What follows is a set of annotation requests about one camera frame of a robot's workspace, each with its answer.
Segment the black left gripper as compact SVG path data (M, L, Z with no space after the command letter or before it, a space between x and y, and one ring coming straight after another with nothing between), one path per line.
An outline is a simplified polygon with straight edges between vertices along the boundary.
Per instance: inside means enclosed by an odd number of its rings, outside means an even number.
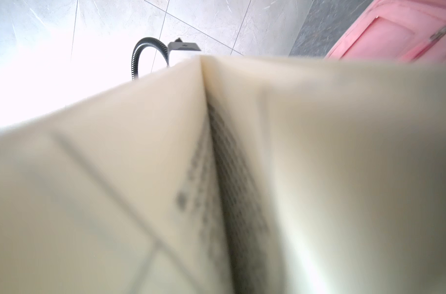
M170 42L167 47L169 51L169 67L202 54L200 47L196 43L184 42L181 38Z

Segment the large navy blue book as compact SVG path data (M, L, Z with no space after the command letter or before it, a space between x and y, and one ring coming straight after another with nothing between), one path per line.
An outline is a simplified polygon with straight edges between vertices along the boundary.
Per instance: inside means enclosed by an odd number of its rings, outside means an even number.
M0 294L446 294L446 64L198 56L1 132Z

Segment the pink school backpack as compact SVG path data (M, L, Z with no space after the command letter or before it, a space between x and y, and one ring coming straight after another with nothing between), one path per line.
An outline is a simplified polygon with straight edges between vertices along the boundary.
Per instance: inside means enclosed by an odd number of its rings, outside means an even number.
M446 63L446 1L373 1L326 58Z

